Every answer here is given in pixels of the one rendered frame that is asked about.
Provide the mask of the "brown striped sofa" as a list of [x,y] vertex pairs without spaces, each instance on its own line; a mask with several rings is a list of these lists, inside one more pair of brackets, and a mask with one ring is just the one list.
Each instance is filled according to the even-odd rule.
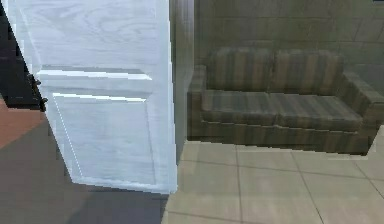
[[366,155],[384,96],[327,50],[222,47],[187,92],[193,141]]

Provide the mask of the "white panelled room door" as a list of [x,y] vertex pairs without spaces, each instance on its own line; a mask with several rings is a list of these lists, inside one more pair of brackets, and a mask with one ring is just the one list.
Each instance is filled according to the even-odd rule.
[[177,189],[169,0],[0,0],[73,182]]

